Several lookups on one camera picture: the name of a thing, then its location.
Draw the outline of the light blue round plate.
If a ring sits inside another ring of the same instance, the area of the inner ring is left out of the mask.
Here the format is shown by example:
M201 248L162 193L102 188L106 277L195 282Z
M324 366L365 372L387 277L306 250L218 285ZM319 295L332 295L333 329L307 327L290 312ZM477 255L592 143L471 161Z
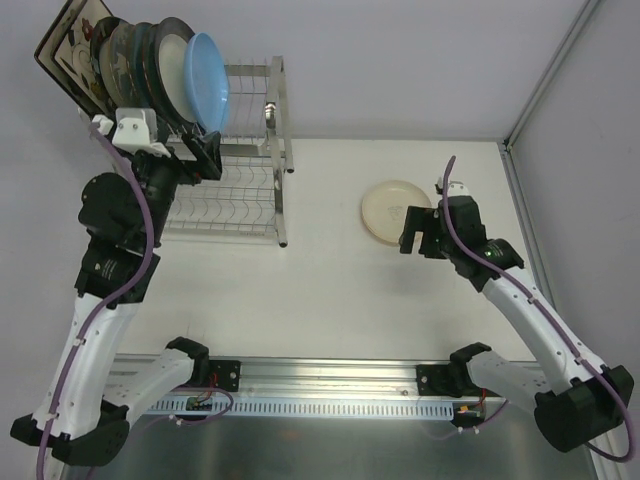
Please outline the light blue round plate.
M207 33L195 34L187 44L184 82L197 123L207 133L222 133L230 112L230 84L225 62Z

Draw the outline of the teal round glazed plate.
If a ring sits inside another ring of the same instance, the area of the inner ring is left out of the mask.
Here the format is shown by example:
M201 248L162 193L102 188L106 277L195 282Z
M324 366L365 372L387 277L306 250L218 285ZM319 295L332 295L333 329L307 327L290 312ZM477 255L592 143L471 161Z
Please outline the teal round glazed plate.
M154 88L154 75L151 59L151 47L154 40L155 30L157 25L152 24L145 32L142 38L142 45L140 51L141 60L141 72L142 72L142 84L143 95L149 104L150 108L153 108L158 116L161 115L161 109L159 107L158 98Z

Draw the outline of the brown rim cream plate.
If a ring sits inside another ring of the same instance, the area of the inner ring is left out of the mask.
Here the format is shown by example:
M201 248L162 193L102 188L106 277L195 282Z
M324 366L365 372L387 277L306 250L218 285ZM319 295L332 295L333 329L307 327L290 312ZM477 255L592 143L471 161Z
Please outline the brown rim cream plate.
M151 33L149 59L161 109L176 127L191 129L195 114L186 94L185 57L194 31L183 20L167 17Z

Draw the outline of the grey deer snowflake plate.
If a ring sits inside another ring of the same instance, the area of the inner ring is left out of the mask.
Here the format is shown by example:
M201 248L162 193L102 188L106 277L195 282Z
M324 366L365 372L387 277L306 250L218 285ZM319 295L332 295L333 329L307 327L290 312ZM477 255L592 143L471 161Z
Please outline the grey deer snowflake plate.
M126 42L131 30L131 24L121 22L103 42L99 51L101 77L109 96L118 108L136 106L127 66Z

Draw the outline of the square floral plate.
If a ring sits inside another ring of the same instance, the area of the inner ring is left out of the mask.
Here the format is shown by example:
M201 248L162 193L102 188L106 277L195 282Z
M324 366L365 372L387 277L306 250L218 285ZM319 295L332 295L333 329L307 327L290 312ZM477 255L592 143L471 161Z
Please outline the square floral plate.
M34 52L34 59L84 113L97 114L99 109L95 102L81 90L80 86L71 79L71 76L58 66L53 59L54 50L62 42L64 34L71 27L85 4L85 1L80 0L68 0L65 2L44 37L40 40Z
M107 113L113 102L93 70L90 43L97 22L110 16L103 1L71 1L53 43L53 62L68 77L72 90L88 100L90 110L97 113Z

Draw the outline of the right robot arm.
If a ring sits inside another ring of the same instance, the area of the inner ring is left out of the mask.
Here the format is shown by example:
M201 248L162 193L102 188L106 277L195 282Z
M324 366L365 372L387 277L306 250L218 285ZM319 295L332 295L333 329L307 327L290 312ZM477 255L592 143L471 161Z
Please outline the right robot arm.
M446 365L420 367L427 389L460 398L481 389L531 414L547 442L560 452L591 447L595 438L625 426L623 455L593 452L617 463L630 461L637 442L628 405L634 379L622 366L609 367L572 333L536 287L522 257L504 239L490 239L479 207L468 195L443 198L437 207L408 208L400 251L448 260L456 273L492 303L535 357L541 372L520 367L476 342L453 352Z

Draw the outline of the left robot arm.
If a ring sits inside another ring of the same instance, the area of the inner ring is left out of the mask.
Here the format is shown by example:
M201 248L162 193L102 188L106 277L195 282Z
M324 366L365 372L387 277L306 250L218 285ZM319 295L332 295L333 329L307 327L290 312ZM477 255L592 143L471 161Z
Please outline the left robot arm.
M171 390L199 389L210 376L208 348L177 337L132 380L106 386L159 264L155 251L176 189L201 177L172 150L126 151L103 135L97 139L123 171L94 177L82 192L79 222L90 241L75 283L71 330L43 403L10 429L40 455L88 467L111 462L131 427Z

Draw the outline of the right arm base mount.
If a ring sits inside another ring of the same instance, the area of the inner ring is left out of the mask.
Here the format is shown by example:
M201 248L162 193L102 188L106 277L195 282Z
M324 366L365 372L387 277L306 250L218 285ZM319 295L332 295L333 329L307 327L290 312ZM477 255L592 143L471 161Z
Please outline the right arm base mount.
M415 373L419 396L457 396L457 390L452 383L447 365L418 364L415 367Z

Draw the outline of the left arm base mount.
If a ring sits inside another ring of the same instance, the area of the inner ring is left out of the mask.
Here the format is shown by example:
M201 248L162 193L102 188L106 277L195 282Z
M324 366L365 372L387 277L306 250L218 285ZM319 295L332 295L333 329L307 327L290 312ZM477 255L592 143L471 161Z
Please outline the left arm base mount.
M207 385L227 392L237 392L240 386L242 362L211 359Z

